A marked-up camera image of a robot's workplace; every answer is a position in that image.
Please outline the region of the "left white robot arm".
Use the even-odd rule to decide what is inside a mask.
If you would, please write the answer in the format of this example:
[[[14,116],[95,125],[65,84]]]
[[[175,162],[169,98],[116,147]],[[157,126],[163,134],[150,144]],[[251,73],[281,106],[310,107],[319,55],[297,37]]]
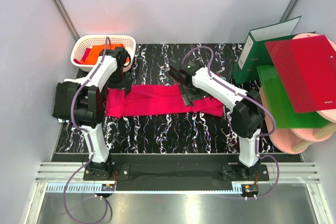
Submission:
[[[89,149],[87,177],[107,180],[116,174],[102,131],[104,104],[108,89],[119,90],[123,95],[131,91],[131,75],[123,71],[130,62],[131,57],[122,46],[103,49],[86,77],[66,79],[56,86],[53,117],[71,122],[83,133]]]

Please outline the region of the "magenta t shirt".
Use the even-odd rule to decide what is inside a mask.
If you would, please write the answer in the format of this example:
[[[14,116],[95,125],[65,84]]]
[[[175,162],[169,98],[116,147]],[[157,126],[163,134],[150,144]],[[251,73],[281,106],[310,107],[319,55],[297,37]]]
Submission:
[[[134,85],[130,93],[124,90],[108,89],[106,116],[122,118],[123,116],[149,116],[203,112],[213,116],[223,116],[223,104],[215,98],[202,98],[191,106],[184,104],[177,84]]]

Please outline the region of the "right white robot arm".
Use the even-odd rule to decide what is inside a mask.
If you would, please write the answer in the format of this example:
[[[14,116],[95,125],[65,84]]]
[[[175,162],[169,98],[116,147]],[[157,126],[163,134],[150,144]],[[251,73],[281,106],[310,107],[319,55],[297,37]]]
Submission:
[[[260,165],[256,145],[265,119],[265,113],[259,107],[259,93],[240,89],[199,63],[184,65],[176,62],[170,65],[169,75],[179,83],[186,106],[196,105],[196,101],[203,98],[214,98],[231,111],[230,125],[239,138],[239,161],[222,173],[230,180],[252,180]]]

